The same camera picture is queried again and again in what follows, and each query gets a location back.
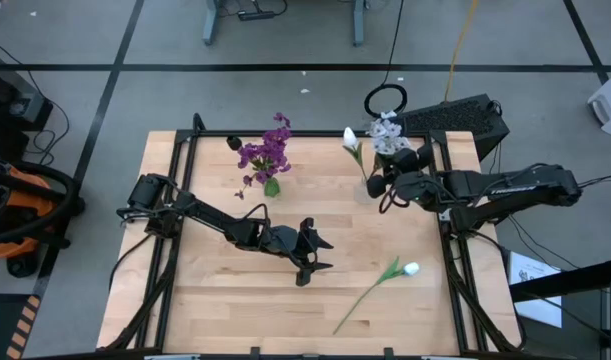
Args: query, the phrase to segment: orange vacuum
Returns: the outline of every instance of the orange vacuum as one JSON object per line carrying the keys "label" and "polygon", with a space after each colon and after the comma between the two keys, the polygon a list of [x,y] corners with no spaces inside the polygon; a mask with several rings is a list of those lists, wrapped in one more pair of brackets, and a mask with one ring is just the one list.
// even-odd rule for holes
{"label": "orange vacuum", "polygon": [[[65,193],[52,190],[43,177],[61,183]],[[0,159],[0,258],[7,259],[11,275],[24,277],[36,271],[40,243],[69,246],[55,229],[84,210],[78,189],[60,171],[25,162],[12,166]]]}

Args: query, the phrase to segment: concrete floor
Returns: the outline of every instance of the concrete floor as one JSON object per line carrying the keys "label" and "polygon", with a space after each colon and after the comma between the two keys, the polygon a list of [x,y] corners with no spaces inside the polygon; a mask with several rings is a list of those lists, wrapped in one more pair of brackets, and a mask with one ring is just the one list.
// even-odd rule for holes
{"label": "concrete floor", "polygon": [[[244,7],[249,4],[240,0]],[[288,0],[269,21],[220,19],[215,43],[200,40],[204,2],[145,0],[125,56],[127,64],[386,63],[397,1],[373,0],[365,17],[365,44],[351,45],[351,5]],[[112,64],[136,0],[10,1],[0,10],[0,44],[24,63]],[[611,0],[574,1],[603,64],[611,64]],[[279,10],[279,0],[261,0]],[[227,3],[235,11],[235,1]],[[466,1],[407,1],[394,63],[448,64],[469,9]],[[11,62],[1,52],[0,56]],[[482,1],[459,62],[474,65],[591,65],[563,1]],[[108,71],[34,72],[43,92],[71,119],[53,166],[74,174],[90,126],[107,91]],[[96,345],[107,279],[123,230],[115,209],[131,190],[146,136],[188,128],[199,112],[210,129],[264,129],[282,111],[297,129],[365,127],[363,98],[382,72],[121,72],[83,181],[88,208],[68,229],[44,294],[25,356],[91,351]],[[408,93],[408,109],[442,100],[446,72],[392,73]],[[487,93],[503,106],[511,134],[503,142],[503,169],[534,162],[561,164],[577,179],[611,173],[611,136],[585,107],[600,86],[594,73],[459,72],[451,99]],[[302,89],[310,93],[302,94]],[[382,96],[383,109],[396,105]],[[64,129],[54,111],[48,128]],[[491,158],[483,163],[491,165]],[[539,207],[517,215],[536,240],[584,266],[611,259],[611,183],[589,188],[571,208]],[[501,243],[534,256],[510,223]],[[551,264],[567,264],[544,251]],[[18,280],[0,261],[0,293],[29,293],[36,277]],[[598,324],[597,293],[565,297],[564,306]],[[564,317],[563,329],[527,323],[529,349],[597,358],[597,338]]]}

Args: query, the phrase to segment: wooden table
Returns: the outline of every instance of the wooden table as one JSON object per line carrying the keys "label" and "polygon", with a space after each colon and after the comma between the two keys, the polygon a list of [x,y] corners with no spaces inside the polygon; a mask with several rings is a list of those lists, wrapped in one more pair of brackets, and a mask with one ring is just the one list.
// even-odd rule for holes
{"label": "wooden table", "polygon": [[[174,136],[150,133],[141,174],[167,174]],[[447,139],[454,169],[480,171],[470,133],[447,133]],[[373,159],[370,140],[364,141],[364,158]],[[335,247],[320,250],[320,261],[334,267],[316,272],[309,285],[298,288],[296,268],[288,260],[237,250],[220,233],[185,221],[165,352],[246,354],[260,346],[263,354],[381,355],[385,347],[397,355],[459,353],[436,215],[415,205],[379,215],[377,203],[355,202],[360,171],[341,144],[340,138],[290,139],[292,170],[279,175],[280,196],[264,198],[255,185],[241,201],[234,193],[246,171],[236,167],[237,154],[224,138],[198,139],[190,191],[233,216],[265,202],[273,225],[298,228],[303,218],[313,217],[319,234]],[[413,139],[413,145],[422,140]],[[180,164],[182,174],[184,160]],[[121,254],[143,237],[144,225],[127,227]],[[491,225],[481,231],[496,236]],[[140,306],[152,248],[153,241],[146,243],[116,272],[99,346],[110,343]],[[470,239],[469,249],[479,301],[517,345],[520,335],[501,256],[481,239]],[[396,256],[401,264],[419,263],[420,272],[376,288],[332,335],[356,298]],[[462,304],[469,347],[475,349],[471,314]],[[158,309],[151,316],[156,319]],[[150,324],[152,329],[156,322]]]}

